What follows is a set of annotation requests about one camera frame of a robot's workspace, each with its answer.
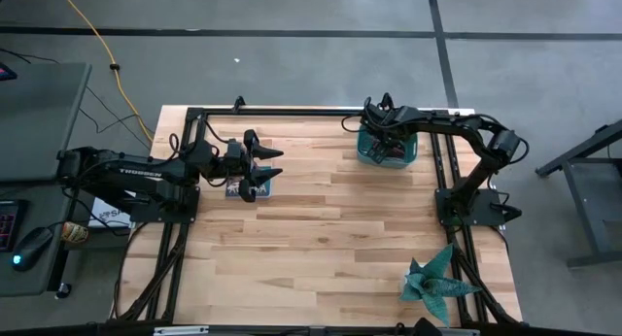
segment wooden plank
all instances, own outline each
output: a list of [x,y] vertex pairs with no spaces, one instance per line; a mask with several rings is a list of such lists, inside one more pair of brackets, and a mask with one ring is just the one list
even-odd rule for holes
[[[168,135],[181,135],[186,108],[162,108],[153,156],[170,155]],[[261,164],[284,172],[274,180],[272,196],[253,204],[225,199],[223,188],[200,181],[175,322],[395,326],[425,317],[440,324],[423,303],[398,300],[410,260],[425,263],[446,245],[432,196],[437,184],[429,134],[418,136],[417,160],[395,170],[360,163],[357,136],[341,129],[339,117],[209,119],[224,138],[240,140],[255,128],[265,145],[285,153]],[[351,119],[347,126],[356,129],[358,123]],[[465,176],[479,159],[465,140],[455,142]],[[441,146],[446,155],[444,138]],[[451,184],[449,173],[447,180]],[[132,244],[122,275],[123,308],[154,271],[161,231],[161,224],[152,223]],[[482,227],[473,228],[473,239],[482,279],[519,319],[501,238]],[[457,325],[456,300],[446,303]],[[474,315],[472,303],[470,308]]]

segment plant leaf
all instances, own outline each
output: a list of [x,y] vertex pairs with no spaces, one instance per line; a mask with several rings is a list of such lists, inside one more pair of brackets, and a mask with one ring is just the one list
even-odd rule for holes
[[445,326],[449,326],[445,300],[440,296],[431,296],[427,293],[424,293],[422,297],[428,311],[442,321]]
[[421,299],[421,293],[410,284],[404,285],[404,291],[399,297],[400,301],[419,301]]
[[408,282],[408,285],[419,291],[420,294],[424,293],[425,280],[426,276],[421,273],[415,273],[406,276],[406,281]]
[[432,296],[458,297],[481,290],[455,279],[428,279],[424,281],[424,291]]
[[419,265],[419,263],[417,263],[415,258],[413,258],[412,261],[410,261],[409,272],[410,274],[423,273],[423,268],[421,268],[421,266]]
[[436,256],[423,268],[424,275],[428,277],[428,279],[443,278],[445,276],[445,270],[447,270],[447,266],[449,265],[449,262],[451,262],[451,254],[453,250],[454,247],[450,244],[441,252],[437,253]]

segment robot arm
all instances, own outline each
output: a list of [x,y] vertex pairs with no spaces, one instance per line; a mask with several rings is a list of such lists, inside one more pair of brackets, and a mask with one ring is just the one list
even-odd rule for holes
[[58,156],[57,176],[63,185],[83,189],[131,214],[133,221],[194,221],[199,177],[207,181],[242,178],[240,197],[254,202],[255,188],[282,172],[260,170],[255,157],[267,159],[283,152],[262,147],[255,131],[247,130],[243,145],[231,139],[220,155],[204,138],[206,124],[204,120],[198,123],[197,132],[202,134],[182,150],[171,139],[173,154],[165,160],[94,148],[65,151]]
[[[389,151],[399,148],[401,143],[409,140],[412,134],[417,132],[461,136],[480,156],[479,163],[466,178],[460,179],[448,191],[440,189],[437,192],[441,193],[438,196],[442,197],[442,199],[437,198],[442,203],[438,204],[441,222],[443,219],[447,221],[443,224],[453,224],[451,218],[454,217],[467,218],[473,208],[476,207],[475,200],[478,195],[485,190],[479,189],[479,187],[500,169],[516,162],[512,161],[512,157],[520,143],[525,143],[525,140],[518,137],[514,131],[507,129],[497,120],[488,116],[461,117],[439,112],[423,112],[411,107],[395,108],[388,93],[385,93],[382,102],[377,106],[371,104],[370,100],[370,98],[365,100],[361,125],[377,141],[367,152],[367,156],[375,162],[380,163]],[[484,142],[480,131],[489,131],[493,134],[488,144]],[[489,201],[495,205],[498,202],[498,197],[497,202],[494,199]],[[503,223],[520,216],[520,214],[517,215],[516,211],[513,211],[509,216],[504,216]]]

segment black mouse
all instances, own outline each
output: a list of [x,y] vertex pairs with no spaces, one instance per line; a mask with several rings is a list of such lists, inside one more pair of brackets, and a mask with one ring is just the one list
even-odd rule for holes
[[50,244],[53,236],[52,231],[47,227],[34,228],[26,234],[14,247],[13,261],[11,262],[13,269],[25,272],[32,268],[39,260],[41,253]]

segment gray floor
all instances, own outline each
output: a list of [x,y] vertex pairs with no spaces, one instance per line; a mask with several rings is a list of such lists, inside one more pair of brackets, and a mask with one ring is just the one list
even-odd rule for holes
[[[214,29],[430,31],[428,0],[74,0],[99,26]],[[622,32],[622,0],[439,0],[447,31]],[[83,26],[63,0],[5,0],[0,25]],[[400,105],[447,106],[434,40],[124,38],[108,43],[127,94],[155,128],[164,104],[360,105],[390,91]],[[508,225],[524,320],[537,326],[621,334],[622,264],[570,271],[588,252],[563,175],[534,169],[622,118],[620,42],[448,41],[461,107],[499,118],[532,144],[495,178],[524,215]],[[90,87],[130,112],[93,37],[0,35],[0,47],[93,64]],[[0,60],[16,59],[0,53]],[[86,95],[100,125],[114,121]],[[130,126],[139,133],[134,122]],[[146,154],[122,127],[96,135],[80,116],[73,146]],[[613,155],[622,148],[612,148]],[[0,299],[0,328],[105,319],[120,252],[80,257],[75,291]]]

